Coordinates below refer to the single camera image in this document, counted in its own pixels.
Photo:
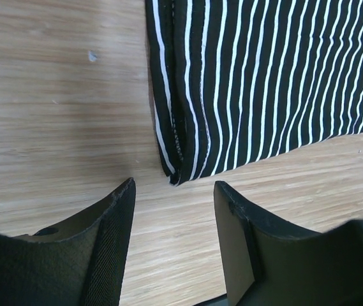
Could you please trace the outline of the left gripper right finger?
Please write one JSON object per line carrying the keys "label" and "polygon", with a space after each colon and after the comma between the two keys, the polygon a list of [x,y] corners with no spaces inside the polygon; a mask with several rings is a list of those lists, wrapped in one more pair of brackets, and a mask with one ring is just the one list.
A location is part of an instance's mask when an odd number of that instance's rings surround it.
{"label": "left gripper right finger", "polygon": [[319,233],[214,185],[229,305],[363,305],[363,219]]}

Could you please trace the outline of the black white striped tank top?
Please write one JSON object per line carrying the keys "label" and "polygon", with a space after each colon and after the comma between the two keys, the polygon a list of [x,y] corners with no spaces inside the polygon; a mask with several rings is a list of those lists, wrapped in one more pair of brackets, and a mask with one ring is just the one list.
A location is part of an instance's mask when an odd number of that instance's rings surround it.
{"label": "black white striped tank top", "polygon": [[172,185],[363,133],[363,1],[147,1],[145,14]]}

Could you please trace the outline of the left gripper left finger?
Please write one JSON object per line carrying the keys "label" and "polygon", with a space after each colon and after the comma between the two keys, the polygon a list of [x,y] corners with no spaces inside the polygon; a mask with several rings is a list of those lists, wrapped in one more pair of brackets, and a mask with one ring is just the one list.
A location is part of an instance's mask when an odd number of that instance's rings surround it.
{"label": "left gripper left finger", "polygon": [[135,197],[129,178],[33,235],[0,234],[0,305],[118,305]]}

